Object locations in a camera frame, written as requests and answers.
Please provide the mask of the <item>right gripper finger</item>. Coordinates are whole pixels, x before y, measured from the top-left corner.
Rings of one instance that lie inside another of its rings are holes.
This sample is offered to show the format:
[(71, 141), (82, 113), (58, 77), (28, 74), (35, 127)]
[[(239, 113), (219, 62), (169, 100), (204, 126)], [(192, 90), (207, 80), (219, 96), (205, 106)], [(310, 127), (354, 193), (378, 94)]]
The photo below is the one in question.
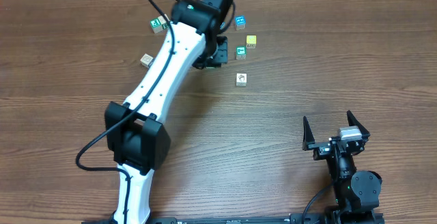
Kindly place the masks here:
[(303, 117), (302, 122), (303, 122), (302, 149), (310, 150), (311, 146), (315, 143), (315, 139), (306, 116)]
[(362, 140), (368, 141), (370, 137), (370, 132), (355, 118), (351, 110), (348, 110), (346, 114), (349, 126), (357, 126), (362, 134)]

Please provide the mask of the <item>white block blue edge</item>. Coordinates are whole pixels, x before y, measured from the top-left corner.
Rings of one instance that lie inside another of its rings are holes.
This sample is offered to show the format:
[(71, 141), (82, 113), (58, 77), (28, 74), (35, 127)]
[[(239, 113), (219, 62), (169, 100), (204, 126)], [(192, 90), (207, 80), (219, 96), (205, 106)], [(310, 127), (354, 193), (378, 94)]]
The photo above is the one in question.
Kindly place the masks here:
[(150, 68), (151, 65), (154, 62), (154, 58), (148, 54), (144, 54), (142, 56), (142, 58), (140, 59), (140, 62), (143, 66), (145, 66), (146, 68)]

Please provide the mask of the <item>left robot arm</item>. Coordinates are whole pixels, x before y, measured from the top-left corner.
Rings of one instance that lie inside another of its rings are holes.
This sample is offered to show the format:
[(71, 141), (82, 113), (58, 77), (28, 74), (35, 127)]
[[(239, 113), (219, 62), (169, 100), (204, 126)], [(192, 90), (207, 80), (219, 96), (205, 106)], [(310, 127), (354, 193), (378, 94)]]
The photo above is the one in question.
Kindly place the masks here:
[(190, 68), (219, 68), (228, 62), (224, 22), (234, 0), (179, 0), (152, 66), (122, 104), (104, 113), (107, 145), (119, 171), (119, 202), (110, 223), (146, 223), (154, 172), (171, 145), (164, 124), (170, 104)]

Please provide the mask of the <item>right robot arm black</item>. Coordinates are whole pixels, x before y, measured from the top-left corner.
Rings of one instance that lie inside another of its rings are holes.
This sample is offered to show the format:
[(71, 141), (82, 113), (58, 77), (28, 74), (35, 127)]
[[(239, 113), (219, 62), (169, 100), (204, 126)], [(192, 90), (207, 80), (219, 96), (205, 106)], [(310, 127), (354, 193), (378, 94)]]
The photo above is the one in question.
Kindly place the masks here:
[[(348, 126), (338, 130), (337, 135), (327, 142), (317, 143), (308, 119), (303, 117), (302, 149), (311, 150), (314, 160), (325, 160), (331, 183), (320, 190), (307, 204), (302, 223), (383, 223), (382, 214), (374, 212), (380, 205), (379, 194), (382, 178), (375, 171), (359, 171), (353, 157), (365, 150), (371, 133), (347, 112)], [(313, 217), (308, 211), (315, 200), (327, 190), (333, 189), (335, 206), (325, 208), (322, 214)]]

